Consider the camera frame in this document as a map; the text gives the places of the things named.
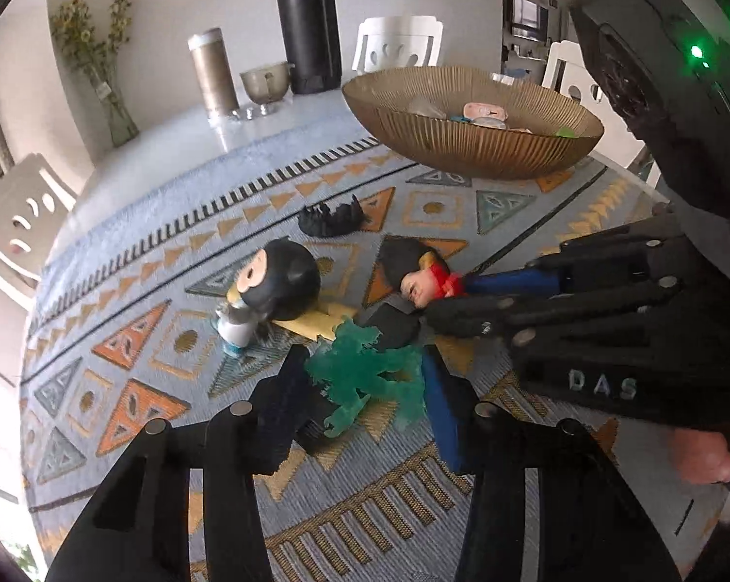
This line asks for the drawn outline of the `person's right hand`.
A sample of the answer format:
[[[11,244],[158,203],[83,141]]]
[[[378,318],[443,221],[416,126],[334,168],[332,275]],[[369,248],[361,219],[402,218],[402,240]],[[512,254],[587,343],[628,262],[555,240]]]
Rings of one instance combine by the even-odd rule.
[[[692,485],[728,484],[730,451],[720,432],[677,428],[671,436],[675,469]]]

